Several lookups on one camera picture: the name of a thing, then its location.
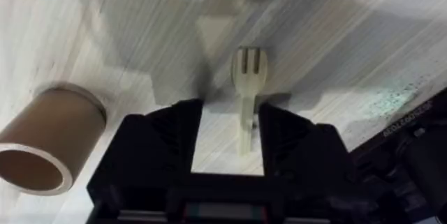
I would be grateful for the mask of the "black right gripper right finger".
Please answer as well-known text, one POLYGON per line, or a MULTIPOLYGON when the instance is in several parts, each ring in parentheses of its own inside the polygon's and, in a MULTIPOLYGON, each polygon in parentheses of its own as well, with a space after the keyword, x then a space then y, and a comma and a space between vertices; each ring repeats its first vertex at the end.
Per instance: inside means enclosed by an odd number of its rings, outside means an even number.
POLYGON ((271 214, 352 214, 363 200, 337 129, 265 103, 258 111, 271 214))

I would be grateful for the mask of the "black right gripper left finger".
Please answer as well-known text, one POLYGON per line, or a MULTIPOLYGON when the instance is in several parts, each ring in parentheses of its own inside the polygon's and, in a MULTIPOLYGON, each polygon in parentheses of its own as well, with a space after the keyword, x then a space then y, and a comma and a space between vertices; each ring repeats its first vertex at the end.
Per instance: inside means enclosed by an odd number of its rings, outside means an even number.
POLYGON ((202 111, 190 99, 126 115, 87 184, 94 206, 165 211, 170 187, 191 171, 202 111))

